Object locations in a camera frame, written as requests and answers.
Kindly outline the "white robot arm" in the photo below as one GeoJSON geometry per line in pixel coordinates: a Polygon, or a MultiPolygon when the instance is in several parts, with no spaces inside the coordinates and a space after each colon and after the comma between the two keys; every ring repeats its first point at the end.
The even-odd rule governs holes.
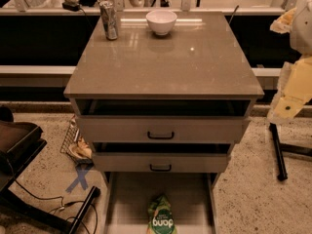
{"type": "Polygon", "coordinates": [[[291,48],[301,54],[295,63],[285,62],[267,119],[281,124],[293,119],[312,99],[312,0],[300,0],[270,25],[276,33],[290,34],[291,48]]]}

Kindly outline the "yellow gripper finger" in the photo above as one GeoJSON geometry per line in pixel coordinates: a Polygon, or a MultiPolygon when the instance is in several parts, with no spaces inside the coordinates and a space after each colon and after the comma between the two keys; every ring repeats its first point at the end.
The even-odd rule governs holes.
{"type": "Polygon", "coordinates": [[[267,119],[282,124],[293,119],[312,99],[312,57],[303,56],[295,63],[285,62],[279,76],[267,119]]]}
{"type": "Polygon", "coordinates": [[[270,30],[280,34],[290,33],[295,11],[296,8],[292,8],[275,19],[270,25],[270,30]]]}

